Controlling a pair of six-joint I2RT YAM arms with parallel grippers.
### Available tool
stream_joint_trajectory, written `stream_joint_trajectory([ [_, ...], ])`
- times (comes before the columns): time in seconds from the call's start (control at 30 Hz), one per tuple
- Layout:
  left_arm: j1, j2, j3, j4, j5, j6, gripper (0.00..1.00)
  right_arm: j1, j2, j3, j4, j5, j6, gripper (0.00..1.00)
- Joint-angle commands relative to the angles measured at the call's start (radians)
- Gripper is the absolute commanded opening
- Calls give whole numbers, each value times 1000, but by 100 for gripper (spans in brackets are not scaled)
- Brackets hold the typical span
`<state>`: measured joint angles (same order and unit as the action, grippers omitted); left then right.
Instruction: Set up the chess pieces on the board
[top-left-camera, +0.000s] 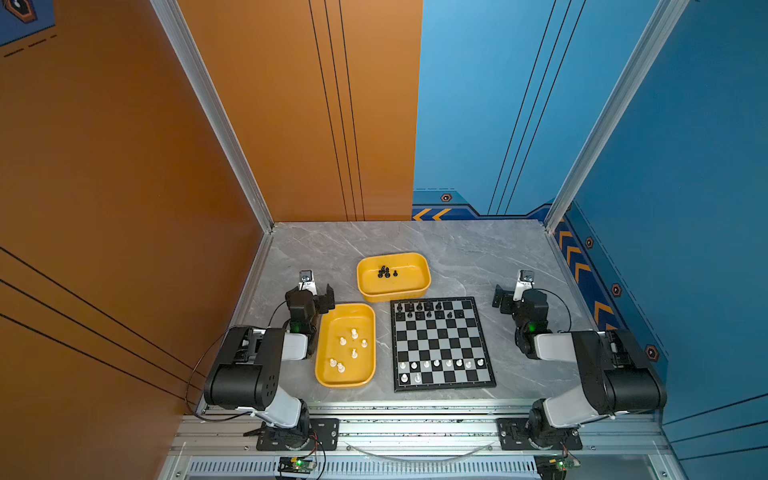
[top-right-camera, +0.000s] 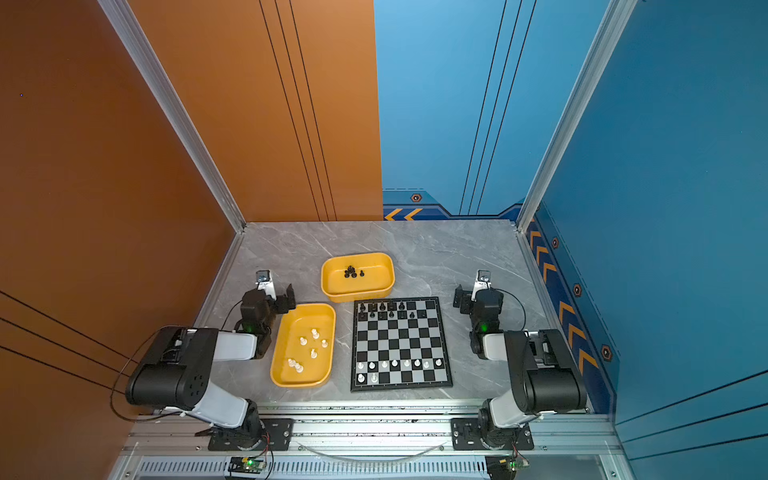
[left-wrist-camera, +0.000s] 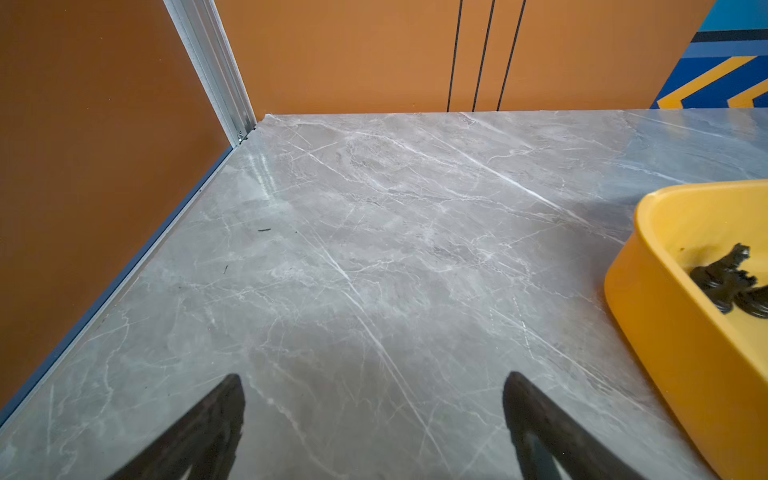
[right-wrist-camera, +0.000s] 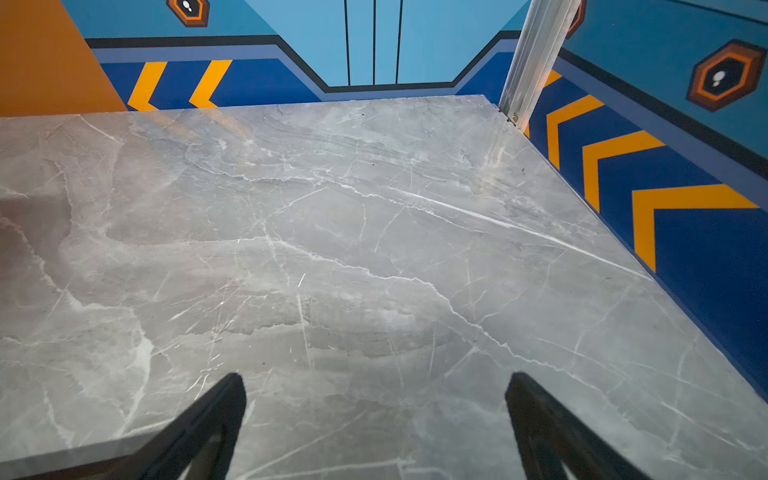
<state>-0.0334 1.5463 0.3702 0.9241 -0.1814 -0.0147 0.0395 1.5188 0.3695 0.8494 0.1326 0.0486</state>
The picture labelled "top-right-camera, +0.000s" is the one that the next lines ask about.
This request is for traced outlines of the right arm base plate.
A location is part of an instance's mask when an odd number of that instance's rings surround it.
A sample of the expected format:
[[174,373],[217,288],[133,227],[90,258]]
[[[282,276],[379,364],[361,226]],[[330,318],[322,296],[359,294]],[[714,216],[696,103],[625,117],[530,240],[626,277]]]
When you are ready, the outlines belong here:
[[535,448],[533,435],[528,426],[483,433],[476,417],[452,418],[450,426],[452,446],[456,451],[525,452]]

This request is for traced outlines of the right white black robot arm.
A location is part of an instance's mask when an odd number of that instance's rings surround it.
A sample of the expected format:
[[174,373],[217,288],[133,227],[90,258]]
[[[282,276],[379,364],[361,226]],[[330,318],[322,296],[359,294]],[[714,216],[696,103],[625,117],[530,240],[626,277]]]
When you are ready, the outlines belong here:
[[478,412],[479,441],[490,450],[516,450],[530,422],[548,413],[583,410],[588,403],[582,374],[560,330],[501,328],[506,295],[489,285],[458,286],[453,299],[453,306],[469,316],[472,352],[507,365],[508,390],[485,400]]

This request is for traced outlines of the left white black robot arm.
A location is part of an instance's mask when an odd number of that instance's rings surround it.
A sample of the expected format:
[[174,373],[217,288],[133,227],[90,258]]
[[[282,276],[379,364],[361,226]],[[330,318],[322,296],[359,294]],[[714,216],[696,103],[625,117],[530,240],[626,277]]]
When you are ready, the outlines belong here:
[[262,282],[243,295],[241,319],[232,330],[161,328],[127,381],[126,401],[159,410],[157,420],[184,415],[207,424],[196,435],[209,439],[211,451],[286,451],[293,421],[262,419],[255,401],[216,385],[211,370],[220,362],[262,359],[274,320],[296,306],[292,286],[276,295]]

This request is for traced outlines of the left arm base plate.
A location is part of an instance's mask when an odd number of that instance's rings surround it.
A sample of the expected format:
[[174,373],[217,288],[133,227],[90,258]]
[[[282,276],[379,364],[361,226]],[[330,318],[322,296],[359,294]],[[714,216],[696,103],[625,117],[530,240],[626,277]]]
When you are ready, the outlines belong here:
[[293,436],[294,420],[278,417],[262,419],[261,423],[262,435],[259,438],[218,429],[209,436],[207,449],[213,452],[255,451],[258,453],[265,450],[266,442],[269,442],[271,452],[288,451]]

